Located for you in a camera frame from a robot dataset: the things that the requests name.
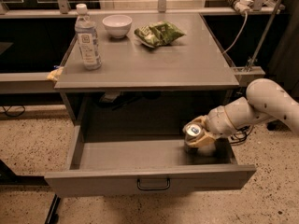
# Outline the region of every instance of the drawer handle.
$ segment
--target drawer handle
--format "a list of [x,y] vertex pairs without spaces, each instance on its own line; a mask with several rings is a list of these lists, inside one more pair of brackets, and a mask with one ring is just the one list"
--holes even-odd
[[167,178],[167,184],[164,187],[156,187],[156,188],[147,188],[141,187],[140,179],[137,179],[137,186],[139,190],[167,190],[170,188],[170,179]]

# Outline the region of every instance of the desk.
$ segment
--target desk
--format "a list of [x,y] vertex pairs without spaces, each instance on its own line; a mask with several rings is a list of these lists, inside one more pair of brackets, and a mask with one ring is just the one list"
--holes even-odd
[[[202,18],[190,14],[130,14],[124,39],[110,38],[97,21],[103,65],[85,70],[76,43],[56,89],[75,124],[67,170],[45,178],[59,197],[241,189],[255,172],[238,165],[227,140],[196,154],[184,151],[183,125],[200,113],[200,91],[236,88],[235,79]],[[170,21],[186,33],[171,46],[141,45],[134,29]],[[125,91],[120,108],[98,93]],[[154,98],[145,93],[158,92]]]

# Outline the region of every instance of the floor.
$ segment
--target floor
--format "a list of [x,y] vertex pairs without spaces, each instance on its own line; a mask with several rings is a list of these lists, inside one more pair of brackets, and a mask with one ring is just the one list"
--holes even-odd
[[[0,159],[18,175],[63,170],[72,130],[63,105],[0,114]],[[283,125],[258,125],[233,150],[239,164],[257,168],[242,190],[67,198],[58,223],[299,223],[298,138]],[[0,186],[0,223],[44,223],[53,196],[48,187]]]

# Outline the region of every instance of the bowl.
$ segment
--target bowl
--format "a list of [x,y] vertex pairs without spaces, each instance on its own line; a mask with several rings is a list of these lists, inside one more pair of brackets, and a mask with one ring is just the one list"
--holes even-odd
[[126,15],[111,15],[103,19],[103,24],[112,37],[123,38],[131,29],[132,19]]

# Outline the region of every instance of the clear bottle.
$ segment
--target clear bottle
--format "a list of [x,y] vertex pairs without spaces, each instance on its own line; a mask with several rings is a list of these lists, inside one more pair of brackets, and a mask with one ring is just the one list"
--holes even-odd
[[77,4],[76,9],[78,18],[75,31],[84,66],[88,70],[95,70],[101,66],[96,25],[94,21],[90,20],[85,4]]

